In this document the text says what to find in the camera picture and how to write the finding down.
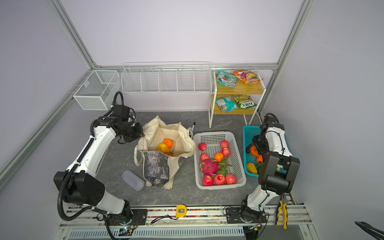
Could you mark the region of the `beige canvas grocery bag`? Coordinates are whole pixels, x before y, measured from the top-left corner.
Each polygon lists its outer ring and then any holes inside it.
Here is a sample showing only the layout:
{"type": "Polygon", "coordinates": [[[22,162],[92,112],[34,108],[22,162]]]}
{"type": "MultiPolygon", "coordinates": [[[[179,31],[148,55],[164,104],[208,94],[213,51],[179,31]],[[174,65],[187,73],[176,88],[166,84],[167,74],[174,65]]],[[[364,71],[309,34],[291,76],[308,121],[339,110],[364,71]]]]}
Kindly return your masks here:
{"type": "Polygon", "coordinates": [[[166,124],[157,116],[144,125],[143,134],[135,147],[134,161],[143,167],[146,186],[172,189],[179,159],[195,153],[193,128],[187,129],[181,123],[166,124]]]}

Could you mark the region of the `small orange pumpkin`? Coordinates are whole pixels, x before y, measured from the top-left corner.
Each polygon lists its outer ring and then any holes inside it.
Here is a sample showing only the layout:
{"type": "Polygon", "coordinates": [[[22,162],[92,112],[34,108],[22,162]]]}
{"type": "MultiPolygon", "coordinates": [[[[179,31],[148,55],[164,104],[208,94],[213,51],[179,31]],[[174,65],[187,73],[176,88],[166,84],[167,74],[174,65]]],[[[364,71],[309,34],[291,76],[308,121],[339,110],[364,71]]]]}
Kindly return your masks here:
{"type": "Polygon", "coordinates": [[[259,154],[259,152],[258,152],[256,146],[252,146],[252,147],[250,148],[250,153],[251,153],[251,155],[252,155],[253,157],[255,157],[255,158],[258,158],[258,157],[260,156],[260,154],[259,154]]]}

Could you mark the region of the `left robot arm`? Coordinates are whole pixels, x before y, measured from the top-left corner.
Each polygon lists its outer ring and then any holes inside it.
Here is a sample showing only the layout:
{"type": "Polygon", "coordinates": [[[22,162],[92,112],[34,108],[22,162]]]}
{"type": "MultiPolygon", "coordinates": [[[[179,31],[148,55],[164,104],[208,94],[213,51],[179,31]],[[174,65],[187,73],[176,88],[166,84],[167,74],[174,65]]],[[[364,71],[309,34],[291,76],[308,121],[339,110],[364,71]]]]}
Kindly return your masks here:
{"type": "Polygon", "coordinates": [[[92,121],[90,137],[81,153],[63,172],[57,172],[54,183],[58,189],[57,210],[64,221],[72,221],[83,212],[92,210],[128,224],[132,217],[130,203],[106,191],[96,179],[103,157],[111,142],[119,137],[125,143],[143,135],[135,122],[136,113],[124,104],[113,105],[105,115],[92,121]]]}

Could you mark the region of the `orange pink snack bag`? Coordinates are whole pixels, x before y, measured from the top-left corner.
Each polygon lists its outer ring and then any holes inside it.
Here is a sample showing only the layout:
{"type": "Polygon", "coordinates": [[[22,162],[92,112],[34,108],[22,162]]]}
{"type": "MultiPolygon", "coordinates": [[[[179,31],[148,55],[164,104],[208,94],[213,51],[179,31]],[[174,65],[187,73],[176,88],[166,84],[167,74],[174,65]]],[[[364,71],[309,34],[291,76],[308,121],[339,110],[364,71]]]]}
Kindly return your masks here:
{"type": "Polygon", "coordinates": [[[234,75],[243,83],[248,85],[255,85],[260,82],[258,75],[249,70],[237,70],[234,71],[234,75]]]}

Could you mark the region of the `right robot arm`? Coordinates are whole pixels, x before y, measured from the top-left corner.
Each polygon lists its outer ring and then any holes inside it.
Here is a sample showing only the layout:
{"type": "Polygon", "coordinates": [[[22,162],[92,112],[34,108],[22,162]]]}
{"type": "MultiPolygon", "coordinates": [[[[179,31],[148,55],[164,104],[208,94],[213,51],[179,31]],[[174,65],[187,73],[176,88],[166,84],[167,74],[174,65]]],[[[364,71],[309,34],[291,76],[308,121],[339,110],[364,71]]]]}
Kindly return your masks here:
{"type": "Polygon", "coordinates": [[[260,219],[270,200],[290,193],[300,168],[300,160],[290,152],[285,127],[276,115],[267,113],[260,131],[245,148],[246,154],[254,149],[263,158],[258,170],[259,185],[241,204],[240,216],[246,222],[260,219]]]}

